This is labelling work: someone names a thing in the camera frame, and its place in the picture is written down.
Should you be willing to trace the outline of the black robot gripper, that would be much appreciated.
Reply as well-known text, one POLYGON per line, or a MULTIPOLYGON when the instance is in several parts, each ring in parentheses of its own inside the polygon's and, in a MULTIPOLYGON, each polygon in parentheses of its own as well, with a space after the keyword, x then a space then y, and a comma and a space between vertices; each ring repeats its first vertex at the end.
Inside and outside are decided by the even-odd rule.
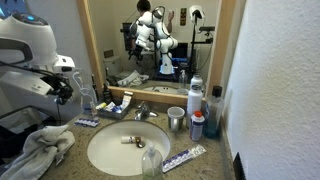
POLYGON ((72 97, 73 88, 65 78, 54 77, 51 95, 56 96, 56 102, 60 105, 65 105, 72 97))

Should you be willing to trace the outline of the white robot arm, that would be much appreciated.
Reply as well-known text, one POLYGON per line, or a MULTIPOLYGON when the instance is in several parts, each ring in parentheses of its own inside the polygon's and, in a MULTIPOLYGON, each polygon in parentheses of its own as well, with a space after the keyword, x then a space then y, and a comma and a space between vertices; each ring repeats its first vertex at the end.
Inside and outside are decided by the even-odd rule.
POLYGON ((1 65, 8 70, 1 81, 42 96, 53 95, 55 103, 65 105, 73 88, 64 73, 75 70, 69 56, 57 53, 50 24, 43 18, 14 12, 0 22, 1 65))

